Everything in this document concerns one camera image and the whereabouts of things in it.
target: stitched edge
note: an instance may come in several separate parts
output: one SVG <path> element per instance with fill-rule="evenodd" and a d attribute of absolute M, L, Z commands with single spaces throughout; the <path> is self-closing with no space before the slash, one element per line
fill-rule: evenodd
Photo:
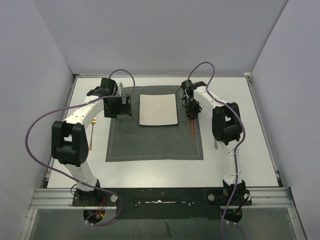
<path fill-rule="evenodd" d="M 176 89 L 176 87 L 136 87 L 136 88 L 143 88 L 143 89 Z M 182 157 L 182 158 L 199 157 L 200 156 L 200 149 L 199 149 L 198 132 L 197 132 L 197 121 L 196 120 L 194 121 L 194 126 L 195 126 L 196 148 L 198 150 L 198 155 L 190 155 L 190 156 L 183 156 L 183 155 L 142 155 L 142 156 L 113 156 L 113 157 L 111 157 L 112 144 L 113 144 L 113 141 L 114 141 L 114 130 L 115 130 L 115 120 L 113 119 L 109 159 L 147 158 L 147 157 Z"/>

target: gray wall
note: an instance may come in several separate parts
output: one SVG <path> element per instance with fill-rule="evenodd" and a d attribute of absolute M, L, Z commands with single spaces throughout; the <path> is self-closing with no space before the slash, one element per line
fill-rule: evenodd
<path fill-rule="evenodd" d="M 242 76 L 286 2 L 34 0 L 73 73 L 121 67 L 144 76 L 185 76 L 202 61 L 212 61 L 217 76 Z"/>
<path fill-rule="evenodd" d="M 252 72 L 280 174 L 309 240 L 320 235 L 319 9 L 319 0 L 289 0 Z"/>
<path fill-rule="evenodd" d="M 46 171 L 28 156 L 26 131 L 37 116 L 65 104 L 71 82 L 71 71 L 32 0 L 1 0 L 0 239 L 19 238 Z M 60 117 L 47 117 L 30 136 L 31 150 L 46 163 L 51 125 Z"/>

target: golden spoon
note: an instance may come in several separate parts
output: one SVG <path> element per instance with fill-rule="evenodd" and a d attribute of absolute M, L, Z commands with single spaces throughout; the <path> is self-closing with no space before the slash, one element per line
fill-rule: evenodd
<path fill-rule="evenodd" d="M 96 124 L 97 120 L 96 117 L 94 117 L 94 119 L 91 121 L 92 124 L 92 130 L 91 130 L 91 138 L 90 138 L 90 146 L 89 146 L 89 150 L 92 149 L 92 136 L 94 134 L 94 125 Z"/>

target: white table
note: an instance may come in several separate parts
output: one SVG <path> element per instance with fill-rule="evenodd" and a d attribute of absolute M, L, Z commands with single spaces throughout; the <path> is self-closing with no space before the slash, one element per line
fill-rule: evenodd
<path fill-rule="evenodd" d="M 124 87 L 132 87 L 131 78 L 114 78 Z M 137 78 L 137 86 L 180 85 L 186 78 L 160 77 Z M 208 82 L 208 78 L 192 78 Z M 83 102 L 87 92 L 100 85 L 101 78 L 78 78 L 70 105 Z M 246 130 L 246 139 L 240 146 L 239 164 L 247 187 L 278 187 L 275 170 L 267 149 L 255 106 L 243 77 L 217 77 L 210 87 L 220 98 L 239 105 L 241 119 Z M 68 111 L 68 116 L 75 110 Z M 93 147 L 87 162 L 93 175 L 103 188 L 184 188 L 222 187 L 224 175 L 221 150 L 214 148 L 211 130 L 211 114 L 203 108 L 199 114 L 204 160 L 137 160 L 106 162 L 110 119 L 103 111 L 96 116 L 93 131 Z M 86 130 L 88 141 L 91 126 Z M 53 167 L 68 174 L 69 171 L 57 160 Z M 70 188 L 75 182 L 55 171 L 51 172 L 48 188 Z"/>

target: gray placemat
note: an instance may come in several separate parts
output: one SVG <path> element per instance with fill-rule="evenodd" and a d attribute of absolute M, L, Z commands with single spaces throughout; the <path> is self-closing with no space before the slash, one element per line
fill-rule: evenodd
<path fill-rule="evenodd" d="M 194 121 L 194 136 L 181 100 L 176 98 L 178 124 L 169 126 L 139 125 L 140 94 L 175 94 L 180 86 L 138 86 L 131 96 L 132 115 L 112 119 L 106 162 L 136 160 L 203 160 L 199 120 Z M 124 88 L 122 94 L 132 88 Z"/>

